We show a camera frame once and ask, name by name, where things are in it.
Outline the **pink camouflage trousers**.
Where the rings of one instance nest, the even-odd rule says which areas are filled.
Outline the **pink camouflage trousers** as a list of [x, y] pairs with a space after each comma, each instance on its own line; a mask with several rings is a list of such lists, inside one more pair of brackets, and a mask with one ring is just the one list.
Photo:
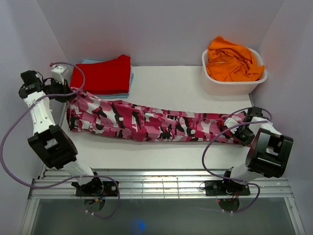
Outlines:
[[67, 103], [70, 131], [133, 141], [210, 141], [226, 129], [225, 117], [104, 100], [82, 91]]

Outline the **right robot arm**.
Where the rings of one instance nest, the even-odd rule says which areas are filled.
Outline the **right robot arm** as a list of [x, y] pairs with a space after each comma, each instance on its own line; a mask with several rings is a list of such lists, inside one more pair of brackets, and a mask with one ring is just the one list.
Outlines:
[[279, 178], [286, 170], [293, 138], [277, 131], [262, 110], [255, 106], [248, 108], [243, 122], [254, 124], [236, 127], [225, 133], [226, 137], [250, 147], [245, 162], [224, 173], [227, 178], [221, 181], [221, 189], [228, 195], [244, 190], [244, 182], [261, 177]]

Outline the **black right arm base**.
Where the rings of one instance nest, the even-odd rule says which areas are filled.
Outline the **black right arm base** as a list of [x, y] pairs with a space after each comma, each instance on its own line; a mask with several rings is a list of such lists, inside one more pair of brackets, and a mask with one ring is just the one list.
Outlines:
[[204, 182], [206, 196], [249, 196], [249, 186], [233, 181], [213, 180]]

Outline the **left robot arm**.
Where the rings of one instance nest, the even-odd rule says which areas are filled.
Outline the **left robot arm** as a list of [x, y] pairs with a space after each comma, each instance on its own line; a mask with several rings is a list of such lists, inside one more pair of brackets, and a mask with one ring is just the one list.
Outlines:
[[70, 72], [65, 66], [56, 66], [51, 70], [50, 84], [45, 84], [39, 78], [39, 73], [29, 70], [21, 73], [23, 85], [19, 89], [19, 96], [28, 107], [31, 107], [33, 136], [28, 143], [43, 163], [49, 168], [65, 170], [71, 176], [77, 176], [72, 186], [86, 195], [98, 196], [104, 191], [103, 182], [97, 178], [96, 172], [88, 166], [82, 165], [77, 159], [77, 148], [72, 140], [55, 123], [50, 109], [51, 94], [62, 94], [55, 99], [66, 102], [71, 93], [67, 79]]

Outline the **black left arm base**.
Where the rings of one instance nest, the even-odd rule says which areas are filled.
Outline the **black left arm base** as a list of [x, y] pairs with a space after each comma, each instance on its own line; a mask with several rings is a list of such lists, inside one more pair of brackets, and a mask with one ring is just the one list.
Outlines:
[[118, 195], [117, 186], [112, 181], [103, 181], [102, 183], [91, 187], [80, 186], [77, 182], [72, 182], [71, 185], [76, 188], [76, 196], [114, 197]]

